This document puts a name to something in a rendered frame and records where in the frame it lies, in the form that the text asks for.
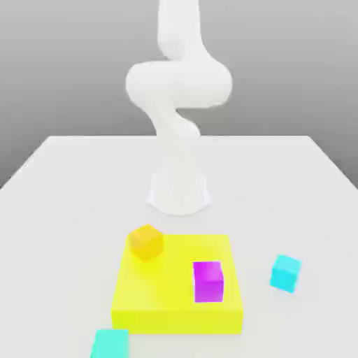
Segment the small orange cube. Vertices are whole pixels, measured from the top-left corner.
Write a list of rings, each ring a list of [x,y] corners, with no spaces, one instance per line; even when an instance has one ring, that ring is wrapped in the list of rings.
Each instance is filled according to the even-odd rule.
[[[163,233],[150,224],[132,231],[128,240],[131,252],[143,262],[154,259],[164,249]]]

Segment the small magenta cube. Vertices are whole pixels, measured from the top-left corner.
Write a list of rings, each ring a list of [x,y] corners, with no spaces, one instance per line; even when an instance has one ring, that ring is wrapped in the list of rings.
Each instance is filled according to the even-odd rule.
[[[217,303],[224,298],[224,275],[220,261],[193,263],[194,301]]]

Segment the small cyan cube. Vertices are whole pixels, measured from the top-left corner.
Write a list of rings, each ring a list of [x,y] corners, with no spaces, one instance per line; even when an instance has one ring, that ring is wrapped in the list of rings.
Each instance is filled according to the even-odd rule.
[[[301,265],[301,260],[287,255],[278,255],[271,270],[270,285],[293,294]]]

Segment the small turquoise cube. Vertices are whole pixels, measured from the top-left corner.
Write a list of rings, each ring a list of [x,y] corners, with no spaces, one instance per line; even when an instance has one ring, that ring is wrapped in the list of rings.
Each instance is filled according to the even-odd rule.
[[[129,358],[129,332],[126,329],[97,330],[90,358]]]

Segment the large yellow box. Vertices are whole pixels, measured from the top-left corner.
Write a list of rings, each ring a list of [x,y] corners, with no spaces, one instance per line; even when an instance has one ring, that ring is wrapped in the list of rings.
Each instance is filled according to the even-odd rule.
[[[194,300],[193,262],[222,265],[221,302]],[[243,304],[227,235],[166,234],[164,251],[144,262],[126,244],[113,302],[114,329],[131,334],[239,334]]]

